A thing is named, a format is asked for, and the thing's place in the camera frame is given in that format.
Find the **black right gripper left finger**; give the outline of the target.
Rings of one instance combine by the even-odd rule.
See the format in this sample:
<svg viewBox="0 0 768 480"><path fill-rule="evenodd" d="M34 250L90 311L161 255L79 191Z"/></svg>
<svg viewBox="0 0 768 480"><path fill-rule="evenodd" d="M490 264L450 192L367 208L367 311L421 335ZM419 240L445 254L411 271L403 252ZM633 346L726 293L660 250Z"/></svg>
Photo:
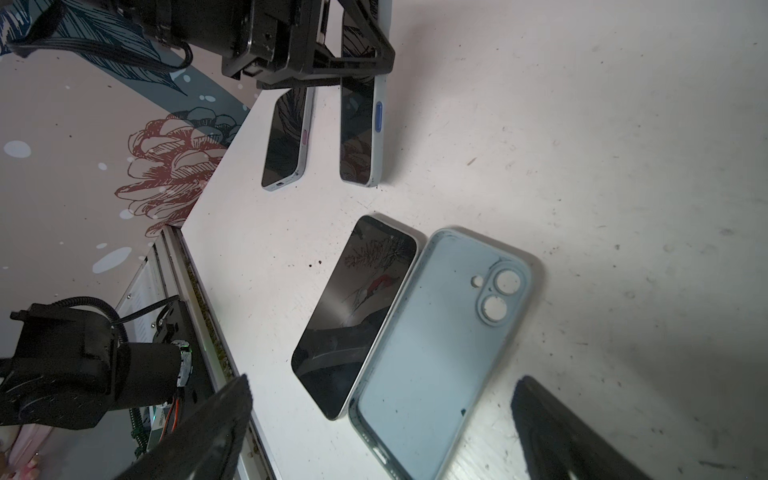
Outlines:
<svg viewBox="0 0 768 480"><path fill-rule="evenodd" d="M240 375L116 478L232 479L237 471L251 411L248 378Z"/></svg>

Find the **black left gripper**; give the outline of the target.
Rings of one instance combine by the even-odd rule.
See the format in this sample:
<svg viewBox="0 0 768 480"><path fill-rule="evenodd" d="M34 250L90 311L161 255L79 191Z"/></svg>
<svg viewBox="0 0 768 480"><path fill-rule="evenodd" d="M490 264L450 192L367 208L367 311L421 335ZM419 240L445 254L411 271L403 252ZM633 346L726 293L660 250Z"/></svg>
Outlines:
<svg viewBox="0 0 768 480"><path fill-rule="evenodd" d="M339 78L388 75L395 50L380 24L381 1L338 1L341 54ZM222 59L222 74L254 79L262 90L328 86L313 73L315 55L324 48L328 1L247 1L236 24L233 54Z"/></svg>

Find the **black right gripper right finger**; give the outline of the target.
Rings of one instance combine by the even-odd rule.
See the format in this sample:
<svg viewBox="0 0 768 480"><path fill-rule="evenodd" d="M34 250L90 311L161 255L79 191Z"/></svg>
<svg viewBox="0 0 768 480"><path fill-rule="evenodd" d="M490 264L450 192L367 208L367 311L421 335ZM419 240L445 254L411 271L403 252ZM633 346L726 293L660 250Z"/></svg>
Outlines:
<svg viewBox="0 0 768 480"><path fill-rule="evenodd" d="M515 387L511 411L532 479L646 479L531 376Z"/></svg>

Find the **pale green phone case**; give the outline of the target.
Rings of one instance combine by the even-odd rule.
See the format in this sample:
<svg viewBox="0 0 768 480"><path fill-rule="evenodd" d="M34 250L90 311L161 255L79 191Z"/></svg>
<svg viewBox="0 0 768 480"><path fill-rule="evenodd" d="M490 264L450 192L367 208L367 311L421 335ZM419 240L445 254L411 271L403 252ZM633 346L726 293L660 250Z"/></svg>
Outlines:
<svg viewBox="0 0 768 480"><path fill-rule="evenodd" d="M457 229L428 240L348 409L393 479L437 479L534 288L530 265Z"/></svg>

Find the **phone with black screen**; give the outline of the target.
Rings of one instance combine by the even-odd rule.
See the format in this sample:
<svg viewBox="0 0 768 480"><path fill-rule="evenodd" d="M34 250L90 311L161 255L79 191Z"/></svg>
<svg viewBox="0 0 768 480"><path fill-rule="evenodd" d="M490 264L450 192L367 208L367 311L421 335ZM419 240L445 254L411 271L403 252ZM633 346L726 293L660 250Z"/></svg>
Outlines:
<svg viewBox="0 0 768 480"><path fill-rule="evenodd" d="M326 419L345 413L418 254L412 234L379 218L353 227L290 360Z"/></svg>

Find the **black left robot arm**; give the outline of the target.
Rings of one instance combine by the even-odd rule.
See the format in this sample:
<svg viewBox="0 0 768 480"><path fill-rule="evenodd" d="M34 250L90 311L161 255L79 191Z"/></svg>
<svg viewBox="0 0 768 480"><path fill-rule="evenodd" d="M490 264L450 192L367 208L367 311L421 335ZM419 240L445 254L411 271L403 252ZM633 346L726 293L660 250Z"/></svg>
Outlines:
<svg viewBox="0 0 768 480"><path fill-rule="evenodd" d="M169 84L193 50L220 56L222 73L261 89L321 87L392 71L395 51L378 7L343 1L360 53L325 44L327 1L4 1L1 52L73 53L128 79Z"/></svg>

